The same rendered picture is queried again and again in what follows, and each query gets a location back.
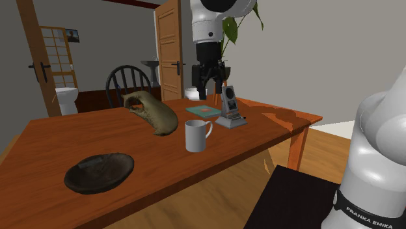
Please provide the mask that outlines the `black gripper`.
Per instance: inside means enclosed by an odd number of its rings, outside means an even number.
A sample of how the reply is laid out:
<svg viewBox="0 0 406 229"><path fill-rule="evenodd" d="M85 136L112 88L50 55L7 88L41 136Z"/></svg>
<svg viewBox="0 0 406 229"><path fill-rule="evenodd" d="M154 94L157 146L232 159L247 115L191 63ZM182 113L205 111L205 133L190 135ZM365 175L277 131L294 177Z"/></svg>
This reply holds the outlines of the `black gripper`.
<svg viewBox="0 0 406 229"><path fill-rule="evenodd" d="M206 77L210 69L215 81L214 94L222 93L222 85L227 80L227 73L221 51L220 42L196 44L196 59L199 64L192 65L192 85L198 90L200 100L206 100Z"/></svg>

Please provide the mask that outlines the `teal book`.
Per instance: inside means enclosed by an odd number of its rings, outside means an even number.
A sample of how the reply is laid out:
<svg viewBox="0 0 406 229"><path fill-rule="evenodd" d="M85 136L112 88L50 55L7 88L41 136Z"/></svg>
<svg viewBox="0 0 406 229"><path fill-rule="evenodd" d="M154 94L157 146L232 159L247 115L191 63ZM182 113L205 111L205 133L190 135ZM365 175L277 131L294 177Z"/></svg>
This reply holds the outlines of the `teal book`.
<svg viewBox="0 0 406 229"><path fill-rule="evenodd" d="M207 105L188 107L185 110L201 118L212 118L221 115L221 110L209 107Z"/></svg>

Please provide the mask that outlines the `grey desk phone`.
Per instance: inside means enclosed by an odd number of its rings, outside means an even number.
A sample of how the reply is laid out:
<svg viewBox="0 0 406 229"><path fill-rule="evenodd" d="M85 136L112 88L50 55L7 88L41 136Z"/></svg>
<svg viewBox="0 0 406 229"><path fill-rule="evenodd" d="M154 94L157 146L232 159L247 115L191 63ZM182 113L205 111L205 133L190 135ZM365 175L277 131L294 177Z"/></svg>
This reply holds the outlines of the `grey desk phone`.
<svg viewBox="0 0 406 229"><path fill-rule="evenodd" d="M221 93L222 110L221 115L215 123L228 129L236 128L247 124L247 121L239 113L237 100L233 86L223 87Z"/></svg>

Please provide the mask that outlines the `grey mug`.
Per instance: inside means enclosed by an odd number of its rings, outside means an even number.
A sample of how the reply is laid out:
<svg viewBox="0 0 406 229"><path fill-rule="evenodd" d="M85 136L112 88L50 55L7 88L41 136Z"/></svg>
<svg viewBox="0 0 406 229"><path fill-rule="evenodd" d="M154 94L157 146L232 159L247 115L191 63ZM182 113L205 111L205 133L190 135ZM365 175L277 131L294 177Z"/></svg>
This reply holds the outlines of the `grey mug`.
<svg viewBox="0 0 406 229"><path fill-rule="evenodd" d="M185 123L185 148L197 153L206 149L206 139L213 130L212 121L188 120Z"/></svg>

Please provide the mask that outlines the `green potted plant on stand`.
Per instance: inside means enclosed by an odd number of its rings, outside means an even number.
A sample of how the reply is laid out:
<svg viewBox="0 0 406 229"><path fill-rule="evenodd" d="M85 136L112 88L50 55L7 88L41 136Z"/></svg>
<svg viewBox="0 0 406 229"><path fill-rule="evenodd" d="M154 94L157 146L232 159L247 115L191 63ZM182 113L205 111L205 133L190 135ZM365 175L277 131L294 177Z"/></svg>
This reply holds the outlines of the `green potted plant on stand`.
<svg viewBox="0 0 406 229"><path fill-rule="evenodd" d="M231 41L233 44L236 43L238 29L239 29L242 21L245 19L246 15L250 14L251 12L255 13L256 17L259 19L259 21L261 23L262 30L264 29L264 24L263 24L263 22L261 20L261 17L259 15L258 3L256 1L255 1L255 4L254 4L253 8L251 9L251 11L246 13L242 17L242 19L241 19L241 21L239 23L236 22L235 17L226 17L223 20L223 38L221 40L221 49L222 49L221 55L222 55L222 57L224 56L224 52L225 52L225 49L227 48L227 45L228 45L229 41Z"/></svg>

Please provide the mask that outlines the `olive curved figure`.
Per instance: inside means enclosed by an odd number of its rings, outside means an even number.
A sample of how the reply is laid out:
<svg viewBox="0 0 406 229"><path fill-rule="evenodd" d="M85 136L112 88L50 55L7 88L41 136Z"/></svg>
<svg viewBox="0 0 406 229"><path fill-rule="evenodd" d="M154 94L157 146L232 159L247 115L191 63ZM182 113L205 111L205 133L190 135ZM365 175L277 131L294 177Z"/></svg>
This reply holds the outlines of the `olive curved figure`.
<svg viewBox="0 0 406 229"><path fill-rule="evenodd" d="M147 121L154 128L154 135L166 136L178 127L176 113L165 103L155 99L149 92L140 90L121 95L124 107Z"/></svg>

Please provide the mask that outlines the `black wooden chair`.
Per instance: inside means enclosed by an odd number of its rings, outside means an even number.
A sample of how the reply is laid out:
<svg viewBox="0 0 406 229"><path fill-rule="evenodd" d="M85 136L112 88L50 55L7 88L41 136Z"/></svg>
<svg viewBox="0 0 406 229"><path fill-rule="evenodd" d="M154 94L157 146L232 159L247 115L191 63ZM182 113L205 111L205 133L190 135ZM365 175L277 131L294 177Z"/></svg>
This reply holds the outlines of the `black wooden chair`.
<svg viewBox="0 0 406 229"><path fill-rule="evenodd" d="M116 107L112 98L111 85L114 86L115 97L118 100L119 107L124 106L121 95L140 90L152 91L152 84L141 69L132 65L121 65L108 75L105 83L105 93L110 108Z"/></svg>

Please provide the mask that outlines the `brown wooden table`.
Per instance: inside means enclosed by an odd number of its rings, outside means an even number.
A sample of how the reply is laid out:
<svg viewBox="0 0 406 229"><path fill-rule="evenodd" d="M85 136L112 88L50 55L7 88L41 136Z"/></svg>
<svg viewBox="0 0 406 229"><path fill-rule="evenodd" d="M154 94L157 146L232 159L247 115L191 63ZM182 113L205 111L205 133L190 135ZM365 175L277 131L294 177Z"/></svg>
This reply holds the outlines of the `brown wooden table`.
<svg viewBox="0 0 406 229"><path fill-rule="evenodd" d="M30 121L0 164L0 229L102 229L200 182L320 121L315 114L239 99L246 124L214 125L200 153L185 148L187 99L171 100L178 128L154 135L142 118L120 107ZM97 154L120 152L135 162L118 187L81 195L64 184L66 171Z"/></svg>

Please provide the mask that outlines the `dark robot stand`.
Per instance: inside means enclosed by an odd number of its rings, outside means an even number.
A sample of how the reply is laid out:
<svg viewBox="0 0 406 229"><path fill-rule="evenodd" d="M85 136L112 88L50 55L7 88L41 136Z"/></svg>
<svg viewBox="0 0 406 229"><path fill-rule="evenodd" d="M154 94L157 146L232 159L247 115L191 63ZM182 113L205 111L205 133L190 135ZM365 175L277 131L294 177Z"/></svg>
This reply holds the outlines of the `dark robot stand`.
<svg viewBox="0 0 406 229"><path fill-rule="evenodd" d="M276 166L243 229L321 229L337 183Z"/></svg>

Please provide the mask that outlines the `dark brown bowl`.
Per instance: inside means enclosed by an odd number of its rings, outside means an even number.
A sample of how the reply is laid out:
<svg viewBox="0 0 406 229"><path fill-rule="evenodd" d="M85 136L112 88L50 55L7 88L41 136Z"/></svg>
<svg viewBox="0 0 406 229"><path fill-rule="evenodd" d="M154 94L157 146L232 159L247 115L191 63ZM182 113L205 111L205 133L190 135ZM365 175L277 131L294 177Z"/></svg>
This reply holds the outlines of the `dark brown bowl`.
<svg viewBox="0 0 406 229"><path fill-rule="evenodd" d="M103 193L119 186L133 169L134 159L128 154L93 155L69 168L64 176L64 184L83 195Z"/></svg>

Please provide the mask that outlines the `white toilet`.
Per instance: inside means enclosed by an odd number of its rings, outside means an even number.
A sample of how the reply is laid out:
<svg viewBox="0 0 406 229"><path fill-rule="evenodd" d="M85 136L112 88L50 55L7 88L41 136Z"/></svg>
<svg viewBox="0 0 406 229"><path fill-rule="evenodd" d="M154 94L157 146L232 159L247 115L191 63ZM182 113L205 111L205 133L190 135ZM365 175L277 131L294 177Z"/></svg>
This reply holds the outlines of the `white toilet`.
<svg viewBox="0 0 406 229"><path fill-rule="evenodd" d="M77 88L63 87L55 89L57 98L59 101L59 106L62 115L72 115L77 114L77 107L75 100L78 97L79 91Z"/></svg>

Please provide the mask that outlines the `wooden lattice screen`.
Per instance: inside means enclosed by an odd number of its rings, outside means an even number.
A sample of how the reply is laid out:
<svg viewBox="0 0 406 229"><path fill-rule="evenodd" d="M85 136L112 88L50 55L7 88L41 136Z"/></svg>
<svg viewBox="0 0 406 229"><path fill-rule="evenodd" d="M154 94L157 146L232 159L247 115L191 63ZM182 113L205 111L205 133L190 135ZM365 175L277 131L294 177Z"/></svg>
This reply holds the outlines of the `wooden lattice screen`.
<svg viewBox="0 0 406 229"><path fill-rule="evenodd" d="M77 88L66 29L40 26L56 88Z"/></svg>

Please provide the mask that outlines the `grey pedestal sink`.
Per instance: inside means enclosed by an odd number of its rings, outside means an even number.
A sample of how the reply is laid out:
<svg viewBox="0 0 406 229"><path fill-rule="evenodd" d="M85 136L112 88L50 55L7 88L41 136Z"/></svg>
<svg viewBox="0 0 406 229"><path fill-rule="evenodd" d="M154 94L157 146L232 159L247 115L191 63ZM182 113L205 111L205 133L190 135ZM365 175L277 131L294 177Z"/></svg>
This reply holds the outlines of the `grey pedestal sink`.
<svg viewBox="0 0 406 229"><path fill-rule="evenodd" d="M159 66L159 61L157 57L154 57L152 61L141 61L141 64L149 67L150 69L150 81L152 87L160 87L160 84L157 80L156 68Z"/></svg>

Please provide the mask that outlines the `small wall picture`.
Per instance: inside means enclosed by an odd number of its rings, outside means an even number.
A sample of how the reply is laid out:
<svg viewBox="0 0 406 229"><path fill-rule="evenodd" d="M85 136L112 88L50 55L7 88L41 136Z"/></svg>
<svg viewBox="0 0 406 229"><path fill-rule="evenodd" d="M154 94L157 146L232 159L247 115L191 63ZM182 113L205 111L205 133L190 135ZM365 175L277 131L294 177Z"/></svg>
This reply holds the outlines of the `small wall picture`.
<svg viewBox="0 0 406 229"><path fill-rule="evenodd" d="M80 43L78 32L75 29L65 29L67 41L71 43Z"/></svg>

